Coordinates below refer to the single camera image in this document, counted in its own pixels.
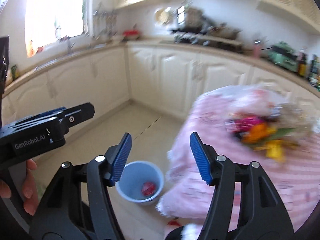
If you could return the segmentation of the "person's left hand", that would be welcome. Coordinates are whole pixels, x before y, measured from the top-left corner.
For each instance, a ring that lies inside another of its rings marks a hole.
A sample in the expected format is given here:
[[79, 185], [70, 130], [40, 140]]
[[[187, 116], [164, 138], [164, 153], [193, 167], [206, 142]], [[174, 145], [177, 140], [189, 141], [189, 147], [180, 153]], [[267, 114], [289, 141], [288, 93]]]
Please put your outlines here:
[[36, 209], [39, 205], [36, 183], [32, 174], [32, 171], [36, 169], [37, 164], [33, 159], [26, 161], [26, 178], [22, 185], [22, 193], [25, 197], [24, 209], [31, 216], [35, 215]]

